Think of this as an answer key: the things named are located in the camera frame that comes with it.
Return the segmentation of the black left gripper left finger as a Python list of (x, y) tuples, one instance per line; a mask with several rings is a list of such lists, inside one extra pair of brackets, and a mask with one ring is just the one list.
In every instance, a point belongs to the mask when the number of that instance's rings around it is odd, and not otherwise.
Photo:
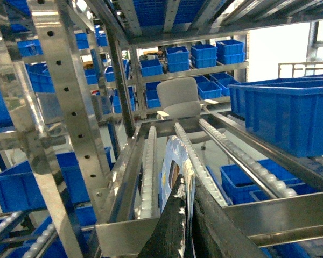
[(186, 231), (186, 189), (179, 175), (160, 219), (144, 245), (145, 257), (183, 257)]

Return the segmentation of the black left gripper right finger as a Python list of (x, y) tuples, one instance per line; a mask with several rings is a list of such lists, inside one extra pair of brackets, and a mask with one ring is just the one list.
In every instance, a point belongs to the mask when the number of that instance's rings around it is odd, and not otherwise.
[(194, 180), (191, 254), (193, 257), (266, 257), (228, 217), (204, 184)]

